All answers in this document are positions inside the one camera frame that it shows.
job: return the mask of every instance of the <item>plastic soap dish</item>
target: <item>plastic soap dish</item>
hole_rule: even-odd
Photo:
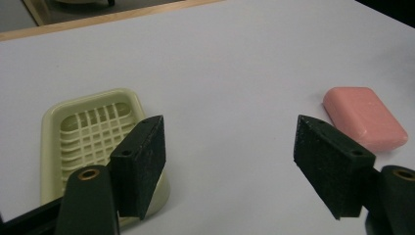
[[[62,197],[69,176],[87,165],[106,165],[110,153],[142,119],[134,92],[114,89],[60,103],[42,120],[41,203]],[[158,212],[170,192],[161,174],[146,216]],[[124,225],[135,218],[121,218]]]

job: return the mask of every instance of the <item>white tabletop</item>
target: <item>white tabletop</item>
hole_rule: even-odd
[[[171,195],[122,234],[365,234],[293,161],[299,114],[368,86],[409,135],[376,168],[415,168],[415,29],[349,1],[225,1],[0,42],[0,212],[40,204],[40,124],[56,103],[127,87],[164,115]]]

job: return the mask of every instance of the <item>pink soap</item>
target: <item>pink soap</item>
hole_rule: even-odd
[[[332,88],[323,105],[334,126],[369,151],[390,151],[408,140],[406,131],[370,88]]]

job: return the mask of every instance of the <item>soap dish grid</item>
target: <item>soap dish grid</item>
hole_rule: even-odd
[[[62,192],[75,170],[87,165],[106,165],[113,149],[136,123],[125,103],[112,103],[66,117],[60,128]]]

